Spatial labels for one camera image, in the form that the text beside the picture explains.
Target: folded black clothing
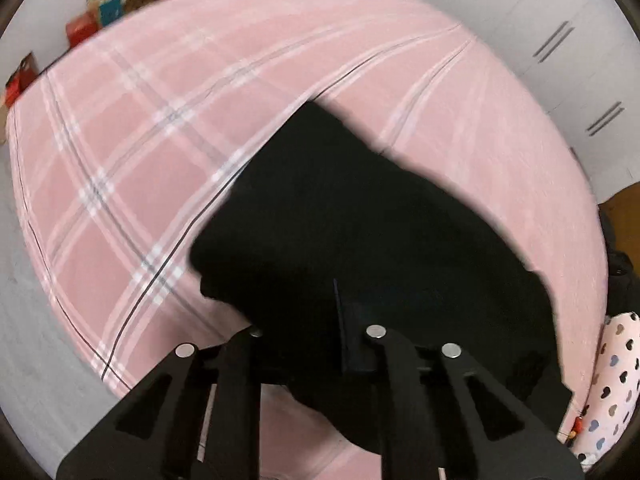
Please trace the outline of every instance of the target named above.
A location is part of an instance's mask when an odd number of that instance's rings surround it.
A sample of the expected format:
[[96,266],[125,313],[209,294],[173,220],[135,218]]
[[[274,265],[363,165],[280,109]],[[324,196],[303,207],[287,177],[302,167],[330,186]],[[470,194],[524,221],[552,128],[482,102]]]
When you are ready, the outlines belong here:
[[369,391],[340,382],[337,301],[414,344],[462,346],[549,428],[561,382],[545,287],[475,212],[308,102],[252,158],[196,238],[204,296],[260,327],[290,389],[375,450]]

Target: gray floor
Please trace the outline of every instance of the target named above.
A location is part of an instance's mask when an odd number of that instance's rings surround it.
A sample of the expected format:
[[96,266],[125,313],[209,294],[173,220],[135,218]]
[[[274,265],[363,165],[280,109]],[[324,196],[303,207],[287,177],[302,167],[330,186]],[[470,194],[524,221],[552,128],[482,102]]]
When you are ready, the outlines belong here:
[[115,401],[75,354],[35,276],[15,213],[9,148],[0,146],[0,406],[53,477]]

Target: pink bedspread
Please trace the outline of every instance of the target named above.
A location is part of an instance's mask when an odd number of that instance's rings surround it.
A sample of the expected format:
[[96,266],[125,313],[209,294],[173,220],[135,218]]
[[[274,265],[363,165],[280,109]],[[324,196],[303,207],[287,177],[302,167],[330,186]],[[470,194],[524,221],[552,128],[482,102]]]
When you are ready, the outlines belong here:
[[[239,168],[320,92],[542,274],[575,391],[566,433],[587,396],[606,302],[594,199],[518,79],[418,0],[166,0],[30,88],[8,121],[15,195],[36,271],[79,352],[122,395],[177,344],[215,345],[246,325],[201,297],[186,255]],[[265,387],[262,409],[262,475],[379,477],[377,457],[285,390]]]

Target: pink plaid bedsheet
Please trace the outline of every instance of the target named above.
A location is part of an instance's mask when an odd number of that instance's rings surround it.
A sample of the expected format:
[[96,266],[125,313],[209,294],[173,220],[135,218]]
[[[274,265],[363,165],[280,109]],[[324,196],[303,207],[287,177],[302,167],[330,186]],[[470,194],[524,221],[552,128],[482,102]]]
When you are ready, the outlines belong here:
[[[219,344],[247,325],[201,297],[188,249],[242,165],[315,96],[475,208],[542,274],[575,391],[567,433],[606,303],[594,199],[518,79],[418,0],[166,0],[20,98],[8,120],[20,222],[82,357],[121,396],[177,344]],[[262,403],[262,475],[379,477],[377,457],[285,390],[265,387]]]

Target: metal rivet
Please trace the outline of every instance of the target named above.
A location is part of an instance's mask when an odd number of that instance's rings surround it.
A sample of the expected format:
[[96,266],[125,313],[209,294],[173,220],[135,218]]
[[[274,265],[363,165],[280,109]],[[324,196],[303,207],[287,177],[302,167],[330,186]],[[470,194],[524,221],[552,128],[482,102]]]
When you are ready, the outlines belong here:
[[367,335],[375,339],[380,339],[386,335],[386,328],[380,325],[367,326]]
[[447,343],[442,346],[442,353],[451,359],[455,359],[456,357],[460,357],[462,354],[462,348],[460,348],[455,343]]
[[185,358],[192,356],[195,351],[196,347],[191,343],[182,343],[180,346],[178,346],[178,348],[175,349],[175,354],[178,357]]

